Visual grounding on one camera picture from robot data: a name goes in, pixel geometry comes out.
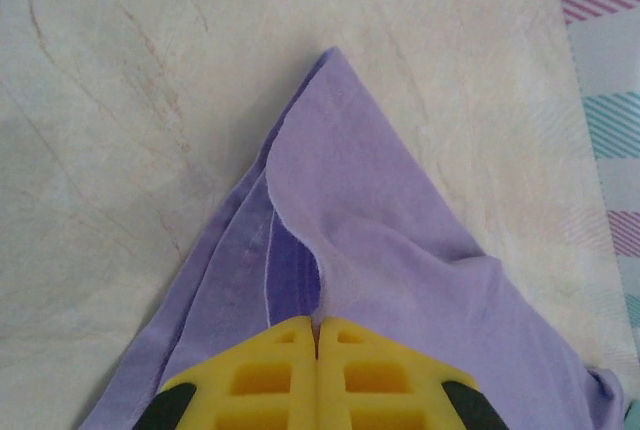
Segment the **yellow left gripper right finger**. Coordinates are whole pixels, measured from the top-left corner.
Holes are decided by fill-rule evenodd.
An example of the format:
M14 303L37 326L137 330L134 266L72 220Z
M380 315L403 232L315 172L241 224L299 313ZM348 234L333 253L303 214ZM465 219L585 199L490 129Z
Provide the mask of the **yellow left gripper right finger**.
M317 430L510 430L466 372L338 317L320 326Z

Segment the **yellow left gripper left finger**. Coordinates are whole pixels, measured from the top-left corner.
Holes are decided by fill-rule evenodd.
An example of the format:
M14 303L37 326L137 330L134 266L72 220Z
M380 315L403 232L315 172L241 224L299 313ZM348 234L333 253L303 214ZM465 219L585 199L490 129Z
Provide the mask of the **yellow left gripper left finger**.
M293 317L170 378L141 430L314 430L316 345Z

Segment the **purple t-shirt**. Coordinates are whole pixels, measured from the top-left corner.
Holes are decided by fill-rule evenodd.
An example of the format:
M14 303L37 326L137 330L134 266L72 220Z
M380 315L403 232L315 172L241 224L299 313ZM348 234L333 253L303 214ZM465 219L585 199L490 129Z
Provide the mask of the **purple t-shirt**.
M342 317L470 373L508 430L622 430L625 397L459 223L338 49L205 227L79 430L291 317Z

